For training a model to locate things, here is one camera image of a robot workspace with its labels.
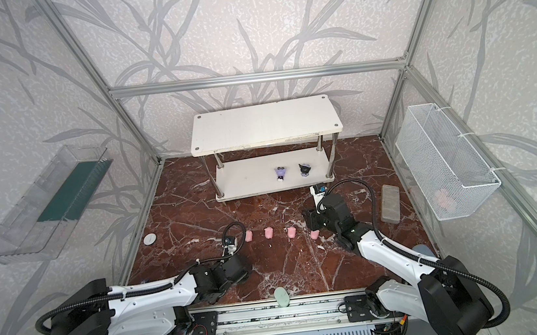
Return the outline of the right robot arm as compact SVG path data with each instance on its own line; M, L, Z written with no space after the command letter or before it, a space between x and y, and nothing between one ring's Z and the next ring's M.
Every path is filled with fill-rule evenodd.
M343 249L399 277L367 288L378 316L401 312L425 320L437 335L477 335L510 317L506 294L469 273L460 260L437 259L394 242L374 225L357 221L340 194L316 194L314 203L304 212L309 228L330 231Z

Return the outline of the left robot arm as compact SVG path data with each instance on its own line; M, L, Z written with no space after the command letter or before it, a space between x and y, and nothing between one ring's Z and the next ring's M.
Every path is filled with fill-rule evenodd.
M191 335L209 333L189 307L217 303L248 279L252 266L234 256L194 263L169 279L136 286L108 286L94 280L35 323L43 335Z

